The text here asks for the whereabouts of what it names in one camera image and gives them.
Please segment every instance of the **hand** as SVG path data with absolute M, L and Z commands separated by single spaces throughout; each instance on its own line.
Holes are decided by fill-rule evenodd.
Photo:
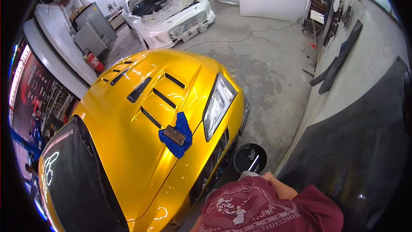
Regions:
M 266 172 L 265 174 L 261 175 L 267 182 L 272 184 L 272 182 L 276 179 L 271 172 Z

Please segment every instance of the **windshield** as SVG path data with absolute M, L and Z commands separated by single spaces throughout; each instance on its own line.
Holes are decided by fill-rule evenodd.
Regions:
M 90 134 L 74 116 L 43 154 L 51 200 L 66 231 L 128 231 Z

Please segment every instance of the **hood vent mesh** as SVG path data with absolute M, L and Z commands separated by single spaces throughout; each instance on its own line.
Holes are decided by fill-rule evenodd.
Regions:
M 182 87 L 183 89 L 185 88 L 185 85 L 182 84 L 182 82 L 180 82 L 179 80 L 177 80 L 176 78 L 174 78 L 172 75 L 169 74 L 165 74 L 166 78 L 172 80 L 172 82 L 174 82 L 175 84 L 179 85 L 180 87 Z
M 140 110 L 143 112 L 143 114 L 145 114 L 145 116 L 147 116 L 148 119 L 150 119 L 150 121 L 152 121 L 159 129 L 162 128 L 162 126 L 160 125 L 159 122 L 156 121 L 156 119 L 154 119 L 154 117 L 152 117 L 152 115 L 149 114 L 149 112 L 147 112 L 143 107 L 140 107 Z
M 170 101 L 168 98 L 166 98 L 165 95 L 161 94 L 160 91 L 156 90 L 155 88 L 153 88 L 153 92 L 159 96 L 162 100 L 164 100 L 167 104 L 169 104 L 169 106 L 171 106 L 172 108 L 176 108 L 176 104 L 173 103 L 172 101 Z

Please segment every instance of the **wall display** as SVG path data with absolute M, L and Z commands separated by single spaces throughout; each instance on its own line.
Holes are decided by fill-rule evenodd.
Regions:
M 24 139 L 36 139 L 35 131 L 47 140 L 63 125 L 67 112 L 78 101 L 71 92 L 36 59 L 28 48 L 27 60 L 15 93 L 12 128 Z

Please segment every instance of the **wheel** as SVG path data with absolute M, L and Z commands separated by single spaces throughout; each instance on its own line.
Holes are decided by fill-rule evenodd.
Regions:
M 50 138 L 50 131 L 48 129 L 44 129 L 43 131 L 43 137 L 44 138 Z

